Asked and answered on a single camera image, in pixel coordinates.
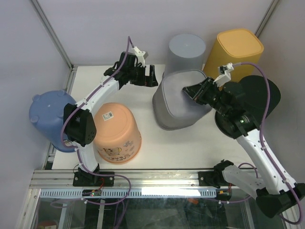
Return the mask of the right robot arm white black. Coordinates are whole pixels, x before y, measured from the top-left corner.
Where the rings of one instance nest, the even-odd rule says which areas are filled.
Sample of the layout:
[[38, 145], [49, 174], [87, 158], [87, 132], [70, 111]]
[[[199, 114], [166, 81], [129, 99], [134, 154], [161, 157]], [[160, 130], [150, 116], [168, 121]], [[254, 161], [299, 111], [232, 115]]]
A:
[[219, 130], [238, 142], [260, 174], [258, 178], [253, 177], [233, 162], [224, 160], [213, 168], [212, 186], [219, 187], [226, 182], [238, 186], [269, 218], [300, 205], [305, 196], [304, 183], [297, 183], [281, 165], [262, 130], [265, 118], [281, 98], [273, 82], [249, 75], [237, 83], [226, 82], [218, 86], [212, 78], [207, 78], [184, 87], [183, 92], [195, 103], [215, 110], [214, 119]]

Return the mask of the yellow mesh waste bin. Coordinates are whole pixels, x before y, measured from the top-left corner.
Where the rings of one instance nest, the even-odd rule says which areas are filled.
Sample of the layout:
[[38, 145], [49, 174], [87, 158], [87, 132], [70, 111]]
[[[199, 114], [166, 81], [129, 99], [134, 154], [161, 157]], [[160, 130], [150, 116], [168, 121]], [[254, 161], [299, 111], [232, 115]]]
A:
[[218, 77], [218, 67], [228, 63], [258, 63], [264, 46], [250, 30], [241, 28], [223, 31], [216, 37], [203, 68], [208, 77]]

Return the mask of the peach plastic bucket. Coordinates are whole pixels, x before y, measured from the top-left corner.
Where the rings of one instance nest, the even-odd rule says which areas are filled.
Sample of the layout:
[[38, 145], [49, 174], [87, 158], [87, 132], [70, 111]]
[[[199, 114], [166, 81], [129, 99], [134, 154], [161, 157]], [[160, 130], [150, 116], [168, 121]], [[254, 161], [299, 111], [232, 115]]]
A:
[[94, 146], [100, 157], [112, 164], [132, 160], [140, 151], [142, 136], [131, 110], [120, 103], [106, 103], [94, 116], [97, 133]]

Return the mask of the light grey bin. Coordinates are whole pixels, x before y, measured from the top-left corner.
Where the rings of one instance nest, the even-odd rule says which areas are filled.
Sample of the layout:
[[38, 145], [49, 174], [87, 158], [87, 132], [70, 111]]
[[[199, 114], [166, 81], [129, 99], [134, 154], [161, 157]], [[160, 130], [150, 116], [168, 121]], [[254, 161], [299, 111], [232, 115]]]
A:
[[173, 72], [201, 70], [206, 44], [197, 35], [183, 33], [171, 38], [163, 76]]

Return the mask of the blue plastic bucket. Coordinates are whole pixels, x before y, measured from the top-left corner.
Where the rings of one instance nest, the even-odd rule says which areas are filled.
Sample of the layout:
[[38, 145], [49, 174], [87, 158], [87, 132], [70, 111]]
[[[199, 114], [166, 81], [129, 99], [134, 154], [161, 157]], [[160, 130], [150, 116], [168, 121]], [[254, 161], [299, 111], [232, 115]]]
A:
[[63, 135], [66, 146], [61, 142], [64, 107], [76, 101], [64, 90], [48, 91], [34, 95], [29, 109], [29, 120], [33, 126], [46, 137], [52, 145], [62, 152], [73, 152], [67, 136]]

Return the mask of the grey slotted waste bin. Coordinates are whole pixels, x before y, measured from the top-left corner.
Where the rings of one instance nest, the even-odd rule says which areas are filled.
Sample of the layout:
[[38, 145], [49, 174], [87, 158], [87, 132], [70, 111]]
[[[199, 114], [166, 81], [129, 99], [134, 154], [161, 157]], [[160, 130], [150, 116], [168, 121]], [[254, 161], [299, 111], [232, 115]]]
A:
[[163, 77], [152, 97], [154, 117], [164, 130], [178, 130], [194, 125], [212, 108], [194, 102], [183, 88], [206, 79], [204, 72], [188, 70], [173, 72]]

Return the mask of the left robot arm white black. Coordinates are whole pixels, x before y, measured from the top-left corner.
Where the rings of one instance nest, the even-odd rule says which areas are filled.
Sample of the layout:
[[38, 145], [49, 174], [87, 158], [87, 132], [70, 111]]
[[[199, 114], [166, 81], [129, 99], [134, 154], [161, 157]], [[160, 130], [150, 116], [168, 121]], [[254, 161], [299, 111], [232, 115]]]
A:
[[89, 185], [96, 185], [100, 180], [99, 164], [93, 152], [93, 140], [97, 133], [94, 116], [109, 97], [128, 83], [158, 86], [154, 65], [149, 65], [149, 75], [145, 74], [147, 56], [147, 52], [137, 47], [131, 52], [122, 52], [119, 61], [104, 72], [106, 78], [87, 97], [64, 107], [60, 137], [66, 135], [71, 142], [71, 148], [77, 152], [79, 166], [84, 171], [83, 180]]

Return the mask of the black plastic bin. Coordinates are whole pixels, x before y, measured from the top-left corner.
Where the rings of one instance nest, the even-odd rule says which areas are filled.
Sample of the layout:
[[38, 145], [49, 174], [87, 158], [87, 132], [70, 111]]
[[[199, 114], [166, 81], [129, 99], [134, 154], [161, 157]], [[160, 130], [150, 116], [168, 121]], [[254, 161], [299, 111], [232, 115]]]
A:
[[249, 75], [240, 82], [229, 82], [224, 86], [230, 95], [230, 110], [223, 115], [215, 114], [215, 123], [226, 136], [237, 139], [259, 129], [267, 103], [267, 85], [264, 77]]

